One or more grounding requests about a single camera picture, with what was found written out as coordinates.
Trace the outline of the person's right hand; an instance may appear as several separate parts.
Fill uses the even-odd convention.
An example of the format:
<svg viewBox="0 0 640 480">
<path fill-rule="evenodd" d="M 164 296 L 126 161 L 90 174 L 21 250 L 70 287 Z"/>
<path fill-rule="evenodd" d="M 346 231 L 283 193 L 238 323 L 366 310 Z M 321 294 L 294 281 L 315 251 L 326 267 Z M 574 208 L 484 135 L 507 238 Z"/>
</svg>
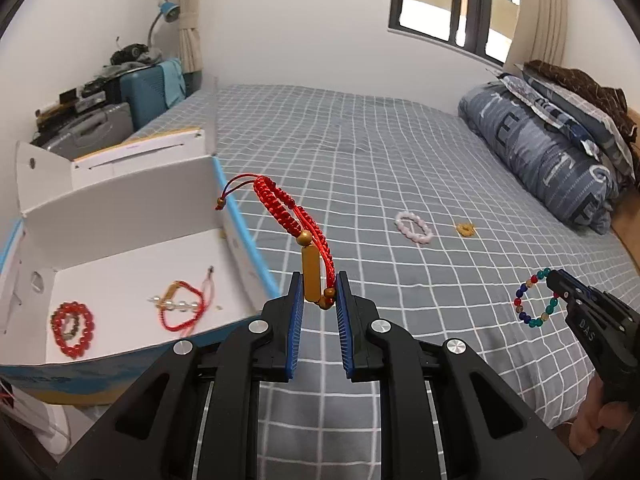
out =
<svg viewBox="0 0 640 480">
<path fill-rule="evenodd" d="M 602 428 L 624 432 L 634 412 L 627 403 L 604 403 L 604 383 L 598 374 L 590 380 L 587 396 L 570 427 L 568 447 L 576 455 L 582 455 L 596 445 Z"/>
</svg>

